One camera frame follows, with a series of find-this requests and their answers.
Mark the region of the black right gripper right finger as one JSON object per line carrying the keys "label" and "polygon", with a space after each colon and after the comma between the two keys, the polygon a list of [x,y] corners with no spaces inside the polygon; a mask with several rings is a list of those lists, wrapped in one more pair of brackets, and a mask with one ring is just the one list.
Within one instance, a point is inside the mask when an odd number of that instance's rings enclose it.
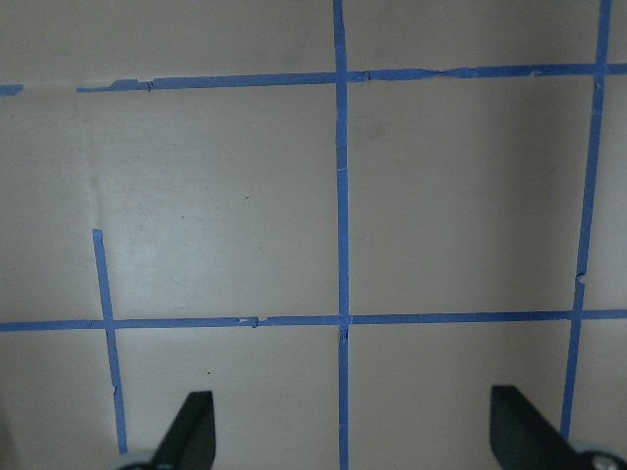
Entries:
{"label": "black right gripper right finger", "polygon": [[587,469],[583,459],[514,386],[493,386],[490,448],[507,470]]}

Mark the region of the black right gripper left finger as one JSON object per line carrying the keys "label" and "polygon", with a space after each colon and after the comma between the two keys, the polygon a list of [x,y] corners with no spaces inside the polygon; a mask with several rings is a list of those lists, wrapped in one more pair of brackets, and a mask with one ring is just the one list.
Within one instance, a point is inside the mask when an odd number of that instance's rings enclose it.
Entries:
{"label": "black right gripper left finger", "polygon": [[153,469],[213,468],[217,453],[211,391],[190,393],[151,458]]}

